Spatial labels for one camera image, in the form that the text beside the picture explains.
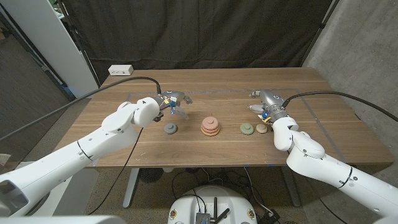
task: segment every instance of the fan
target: fan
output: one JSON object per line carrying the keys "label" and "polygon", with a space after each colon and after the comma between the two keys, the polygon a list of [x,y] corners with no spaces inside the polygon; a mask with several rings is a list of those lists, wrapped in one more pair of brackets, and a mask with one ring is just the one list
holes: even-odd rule
{"label": "fan", "polygon": [[145,183],[157,182],[163,175],[162,168],[143,168],[141,169],[141,180]]}

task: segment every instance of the table top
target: table top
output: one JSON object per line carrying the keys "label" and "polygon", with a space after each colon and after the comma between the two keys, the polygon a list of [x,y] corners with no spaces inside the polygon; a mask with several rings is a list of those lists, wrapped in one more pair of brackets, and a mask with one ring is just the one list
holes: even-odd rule
{"label": "table top", "polygon": [[[259,104],[250,98],[253,90],[270,89],[283,98],[307,91],[332,90],[313,68],[238,68],[200,70],[136,70],[134,76],[155,78],[162,91],[185,92],[193,104],[182,103],[190,119],[185,120],[166,109],[162,121],[144,128],[127,163],[130,167],[226,167],[284,166],[288,154],[274,146],[274,134],[243,135],[242,123],[254,127],[261,120],[247,108]],[[126,77],[109,76],[103,86]],[[133,80],[97,93],[77,118],[56,149],[70,144],[101,126],[107,115],[128,100],[154,96],[155,85]],[[286,108],[326,153],[349,164],[390,164],[394,157],[358,119],[353,110],[336,95],[296,98]],[[203,118],[214,116],[220,123],[218,135],[202,134]],[[174,134],[164,132],[167,123],[175,123]],[[95,161],[90,167],[121,167],[132,146]]]}

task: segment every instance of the small yellow object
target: small yellow object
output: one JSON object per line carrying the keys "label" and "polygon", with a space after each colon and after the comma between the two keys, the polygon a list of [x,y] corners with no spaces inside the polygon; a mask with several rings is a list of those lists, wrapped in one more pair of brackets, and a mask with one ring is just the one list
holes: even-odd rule
{"label": "small yellow object", "polygon": [[262,121],[265,123],[265,122],[267,122],[269,119],[271,119],[271,117],[268,117],[267,119],[263,119]]}

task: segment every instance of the white wall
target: white wall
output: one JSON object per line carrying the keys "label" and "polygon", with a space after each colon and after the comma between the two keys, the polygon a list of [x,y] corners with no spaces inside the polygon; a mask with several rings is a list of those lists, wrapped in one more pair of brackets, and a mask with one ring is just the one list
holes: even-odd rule
{"label": "white wall", "polygon": [[98,89],[86,62],[47,0],[0,3],[76,97]]}

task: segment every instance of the black curtain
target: black curtain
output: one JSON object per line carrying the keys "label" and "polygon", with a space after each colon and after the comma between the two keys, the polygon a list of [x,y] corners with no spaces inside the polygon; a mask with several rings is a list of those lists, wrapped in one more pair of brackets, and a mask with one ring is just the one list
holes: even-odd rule
{"label": "black curtain", "polygon": [[134,69],[298,67],[331,0],[63,0],[100,82]]}

